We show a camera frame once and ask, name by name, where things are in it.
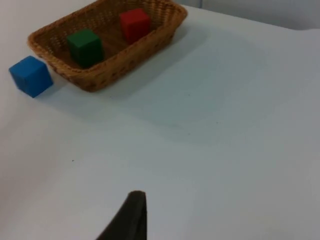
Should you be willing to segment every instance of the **blue cube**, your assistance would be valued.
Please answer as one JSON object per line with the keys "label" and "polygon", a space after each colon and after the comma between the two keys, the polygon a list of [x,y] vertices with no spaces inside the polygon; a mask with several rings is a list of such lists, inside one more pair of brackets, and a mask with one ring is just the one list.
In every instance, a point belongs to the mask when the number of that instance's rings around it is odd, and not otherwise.
{"label": "blue cube", "polygon": [[54,83],[45,63],[28,56],[9,68],[18,89],[36,97]]}

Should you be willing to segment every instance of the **green cube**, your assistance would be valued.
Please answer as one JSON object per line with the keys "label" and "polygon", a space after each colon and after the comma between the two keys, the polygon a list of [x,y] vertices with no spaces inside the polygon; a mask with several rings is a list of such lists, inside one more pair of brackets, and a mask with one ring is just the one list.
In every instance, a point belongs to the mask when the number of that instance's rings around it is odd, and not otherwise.
{"label": "green cube", "polygon": [[83,29],[67,37],[70,55],[82,68],[89,68],[104,59],[101,39],[90,29]]}

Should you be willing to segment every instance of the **wooden block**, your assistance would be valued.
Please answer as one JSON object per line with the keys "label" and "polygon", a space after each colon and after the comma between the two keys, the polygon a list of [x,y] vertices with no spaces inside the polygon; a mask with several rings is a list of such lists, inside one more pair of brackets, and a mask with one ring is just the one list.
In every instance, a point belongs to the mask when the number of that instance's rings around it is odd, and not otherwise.
{"label": "wooden block", "polygon": [[17,88],[32,98],[54,84],[47,65],[33,56],[28,56],[13,65],[9,72]]}
{"label": "wooden block", "polygon": [[83,29],[67,37],[72,59],[82,68],[104,60],[101,39],[90,29]]}
{"label": "wooden block", "polygon": [[120,22],[128,44],[133,44],[150,32],[151,19],[142,8],[121,13]]}

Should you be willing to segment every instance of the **white table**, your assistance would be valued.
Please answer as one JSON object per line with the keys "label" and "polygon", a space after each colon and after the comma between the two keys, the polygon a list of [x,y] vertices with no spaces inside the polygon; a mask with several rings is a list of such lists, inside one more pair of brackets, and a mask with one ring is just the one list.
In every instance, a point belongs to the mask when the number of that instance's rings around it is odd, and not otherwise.
{"label": "white table", "polygon": [[1,240],[94,240],[132,190],[149,240],[319,239],[319,30],[187,7],[174,43],[113,87],[55,75],[32,99],[8,68],[90,0],[59,1],[0,3]]}

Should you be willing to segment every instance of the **black object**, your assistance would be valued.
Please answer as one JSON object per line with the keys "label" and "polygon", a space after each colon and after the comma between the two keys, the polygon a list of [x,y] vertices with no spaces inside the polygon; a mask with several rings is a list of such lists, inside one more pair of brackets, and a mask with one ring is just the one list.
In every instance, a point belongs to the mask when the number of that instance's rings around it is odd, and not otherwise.
{"label": "black object", "polygon": [[109,225],[96,240],[147,240],[147,199],[132,191]]}

